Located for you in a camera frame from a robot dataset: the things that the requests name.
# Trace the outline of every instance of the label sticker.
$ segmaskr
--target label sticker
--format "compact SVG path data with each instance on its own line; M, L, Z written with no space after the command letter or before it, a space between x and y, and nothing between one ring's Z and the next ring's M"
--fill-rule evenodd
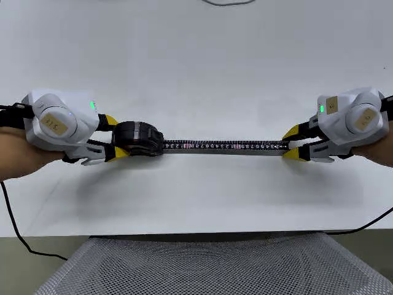
M363 114L355 122L355 127L362 131L365 130L375 116L376 112L373 109L365 109Z
M334 114L338 111L338 100L337 96L332 96L326 99L326 114Z
M55 132L57 135L64 134L65 131L68 130L68 127L62 123L62 121L56 119L51 114L46 114L42 119L41 123L44 124L46 127L51 129L51 131Z

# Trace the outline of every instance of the black tape measure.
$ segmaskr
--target black tape measure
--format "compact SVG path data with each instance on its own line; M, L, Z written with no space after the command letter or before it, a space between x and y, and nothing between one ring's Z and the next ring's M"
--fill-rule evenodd
M163 134L144 122L122 122L115 126L112 143L131 155L164 153L282 155L288 141L164 140Z

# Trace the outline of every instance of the black wrist strap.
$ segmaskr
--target black wrist strap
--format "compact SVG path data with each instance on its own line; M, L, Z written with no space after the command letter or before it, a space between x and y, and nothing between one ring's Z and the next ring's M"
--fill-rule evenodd
M387 119L393 121L393 95L382 100L381 112L387 112Z
M25 123L23 118L13 109L6 109L0 111L0 127L12 127L24 130Z

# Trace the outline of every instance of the black cable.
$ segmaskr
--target black cable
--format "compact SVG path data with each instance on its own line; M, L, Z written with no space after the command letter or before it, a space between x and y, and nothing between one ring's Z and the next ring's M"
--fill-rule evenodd
M248 0L248 1L243 1L243 2L230 2L230 3L216 3L216 2L212 2L210 0L202 0L203 2L206 2L210 5L214 5L214 6L235 6L235 5L245 5L245 4L250 4L255 2L255 0Z
M34 250L32 250L32 249L30 248L29 244L27 244L27 242L25 241L25 239L22 238L22 236L19 234L19 230L18 230L18 227L17 227L17 223L15 222L14 214L12 213L10 200L9 200L9 198L8 198L8 193L7 193L6 185L4 184L3 181L1 181L0 184L1 184L2 192L3 192L3 194L4 194L4 198L5 198L5 200L6 200L8 214L9 214L9 216L10 216L10 219L11 219L11 222L12 222L12 226L14 227L14 231L15 231L15 233L16 233L16 235L17 235L19 241L21 241L22 244L24 244L24 246L27 248L27 250L28 250L30 253L32 253L32 254L43 255L43 256L51 256L51 257L57 257L57 258L60 258L60 259L62 259L62 260L67 261L67 258L62 257L62 256L60 256L60 255L57 255L57 254L48 254L48 253L43 253L43 252L37 252L37 251L34 251Z
M353 234L355 232L360 232L363 229L368 228L369 226L372 226L374 223L378 222L379 220L381 220L382 218L384 218L386 215L392 213L393 211L393 207L390 208L389 210L387 210L387 212L379 215L377 218L375 218L374 220L370 221L368 224L358 228L358 229L351 229L351 230L344 230L342 232L327 232L326 234L328 235L346 235L346 234Z

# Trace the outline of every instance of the hand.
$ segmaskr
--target hand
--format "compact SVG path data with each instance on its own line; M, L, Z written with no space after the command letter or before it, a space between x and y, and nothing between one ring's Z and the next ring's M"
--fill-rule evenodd
M352 152L375 163L393 167L393 121L389 122L389 133L386 137L368 146L354 147Z
M0 127L0 181L31 174L63 157L63 152L43 151L29 144L23 130Z

